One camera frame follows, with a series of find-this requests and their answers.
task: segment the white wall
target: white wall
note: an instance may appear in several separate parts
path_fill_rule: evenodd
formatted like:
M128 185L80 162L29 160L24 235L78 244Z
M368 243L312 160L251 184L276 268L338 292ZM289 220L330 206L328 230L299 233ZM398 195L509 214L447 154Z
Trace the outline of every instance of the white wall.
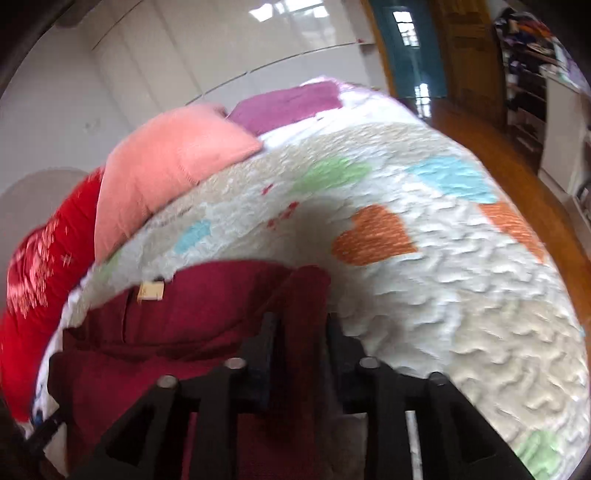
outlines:
M90 171L129 129L78 29L50 29L0 99L0 194L47 168Z
M320 74L385 84L342 0L103 0L80 27L133 126L196 100L230 110Z

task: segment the white cabinet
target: white cabinet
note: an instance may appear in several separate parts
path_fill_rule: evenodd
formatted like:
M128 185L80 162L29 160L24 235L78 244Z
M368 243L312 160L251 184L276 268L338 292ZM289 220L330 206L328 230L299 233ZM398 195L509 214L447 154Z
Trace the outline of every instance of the white cabinet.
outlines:
M547 85L547 126L540 177L547 174L569 195L587 176L584 139L586 112L578 87L542 69Z

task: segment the window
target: window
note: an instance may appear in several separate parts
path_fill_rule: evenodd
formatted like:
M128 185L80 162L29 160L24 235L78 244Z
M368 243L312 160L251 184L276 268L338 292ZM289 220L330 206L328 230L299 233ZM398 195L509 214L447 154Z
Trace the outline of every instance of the window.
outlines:
M419 118L431 117L431 99L429 97L429 85L422 83L414 88L414 96L417 102L417 114Z
M398 26L398 31L402 36L402 41L407 47L418 47L417 31L414 29L413 18L410 12L394 12L394 20Z

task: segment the green heart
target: green heart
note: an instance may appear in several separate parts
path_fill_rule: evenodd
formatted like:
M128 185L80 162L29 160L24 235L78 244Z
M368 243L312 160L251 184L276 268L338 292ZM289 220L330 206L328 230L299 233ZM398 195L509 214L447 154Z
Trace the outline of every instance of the green heart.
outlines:
M535 480L549 480L560 466L558 438L552 432L536 430L515 449Z
M371 166L364 161L351 161L342 157L327 158L314 163L302 178L295 181L292 191L312 193L334 189L355 183L370 171Z

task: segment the red pillow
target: red pillow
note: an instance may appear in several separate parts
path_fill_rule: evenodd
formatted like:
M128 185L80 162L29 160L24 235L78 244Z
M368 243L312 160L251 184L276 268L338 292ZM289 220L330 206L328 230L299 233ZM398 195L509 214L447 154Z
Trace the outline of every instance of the red pillow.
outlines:
M95 260L95 219L103 168L81 181L49 221L26 237L8 266L0 332L2 390L12 415L29 417L43 354L69 293Z

